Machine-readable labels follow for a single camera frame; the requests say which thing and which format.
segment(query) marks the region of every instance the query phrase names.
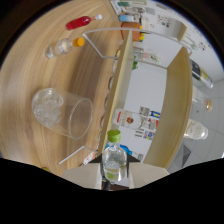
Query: bottle cap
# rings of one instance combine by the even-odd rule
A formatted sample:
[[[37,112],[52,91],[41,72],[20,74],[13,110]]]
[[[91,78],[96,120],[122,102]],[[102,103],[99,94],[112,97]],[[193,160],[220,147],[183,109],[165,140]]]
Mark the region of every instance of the bottle cap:
[[[99,14],[99,15],[95,16],[95,19],[96,19],[96,20],[103,19],[103,16],[102,16],[101,14]]]
[[[116,129],[108,131],[107,136],[108,136],[108,141],[112,143],[116,143],[121,140],[121,132]]]
[[[85,40],[84,40],[84,38],[82,38],[82,37],[77,38],[77,39],[75,39],[75,40],[73,41],[73,45],[74,45],[75,47],[81,47],[81,46],[84,45],[84,43],[85,43]]]
[[[205,105],[206,105],[205,109],[206,109],[207,111],[211,111],[211,110],[212,110],[212,101],[211,101],[210,99],[207,99],[207,100],[205,101]]]

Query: wooden countertop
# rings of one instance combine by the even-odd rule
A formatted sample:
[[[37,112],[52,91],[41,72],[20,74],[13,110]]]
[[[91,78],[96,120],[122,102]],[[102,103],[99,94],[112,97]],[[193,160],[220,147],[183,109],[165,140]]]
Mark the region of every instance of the wooden countertop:
[[[68,21],[97,14],[102,14],[103,19],[73,31],[65,30]],[[61,176],[59,161],[82,145],[96,149],[113,60],[100,58],[87,41],[83,47],[53,59],[45,57],[45,49],[54,41],[81,37],[85,30],[120,25],[109,1],[75,0],[49,11],[20,36],[0,72],[0,150],[5,159],[48,167]],[[122,36],[120,32],[114,32],[113,36],[97,32],[91,34],[91,39],[107,55],[114,55]],[[92,100],[92,125],[79,141],[52,132],[34,117],[32,97],[40,89],[50,87]],[[82,159],[72,157],[63,166],[76,167]]]

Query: water bottle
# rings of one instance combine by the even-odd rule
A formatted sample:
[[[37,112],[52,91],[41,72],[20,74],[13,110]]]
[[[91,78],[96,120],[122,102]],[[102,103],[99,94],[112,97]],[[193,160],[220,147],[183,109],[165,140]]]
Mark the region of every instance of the water bottle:
[[[127,153],[120,147],[121,132],[110,130],[107,132],[108,143],[102,155],[103,171],[105,178],[114,183],[125,176]]]
[[[124,149],[124,151],[125,151],[127,154],[129,154],[129,155],[135,157],[135,158],[138,159],[140,162],[142,162],[143,157],[144,157],[143,154],[140,154],[140,153],[131,151],[126,145],[121,145],[121,144],[120,144],[120,147],[121,147],[122,149]]]

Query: green lid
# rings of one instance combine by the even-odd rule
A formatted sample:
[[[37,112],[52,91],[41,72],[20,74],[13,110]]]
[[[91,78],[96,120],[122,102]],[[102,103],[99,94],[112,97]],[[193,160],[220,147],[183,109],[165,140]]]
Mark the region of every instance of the green lid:
[[[119,130],[110,130],[107,132],[108,141],[115,143],[121,140],[121,132]]]

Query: label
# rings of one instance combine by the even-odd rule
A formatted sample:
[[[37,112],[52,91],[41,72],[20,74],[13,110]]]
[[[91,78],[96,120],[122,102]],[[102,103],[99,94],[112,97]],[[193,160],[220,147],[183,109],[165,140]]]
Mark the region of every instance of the label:
[[[189,119],[185,134],[191,139],[201,139],[203,130],[204,127],[200,123]]]
[[[88,162],[90,162],[91,160],[94,159],[94,155],[95,153],[94,152],[91,152],[83,161],[83,164],[86,165]]]
[[[156,122],[154,119],[152,119],[152,121],[150,122],[149,129],[151,130],[156,129]]]
[[[131,112],[125,110],[120,111],[117,117],[117,123],[119,123],[120,126],[126,127],[128,124],[133,123],[134,119],[131,118],[132,118]]]
[[[146,107],[140,107],[139,114],[142,116],[148,117],[149,116],[150,109]]]
[[[201,80],[201,70],[197,63],[191,60],[192,75],[198,81]]]
[[[132,124],[134,122],[134,119],[132,117],[127,118],[128,124]]]
[[[156,120],[156,128],[158,127],[159,125],[159,120]]]
[[[147,140],[152,140],[154,137],[155,133],[151,131],[145,131],[143,138]]]
[[[150,116],[160,118],[160,113],[151,111]]]
[[[204,69],[201,70],[201,73],[202,73],[202,77],[203,77],[204,79],[208,79],[208,74],[205,72]]]

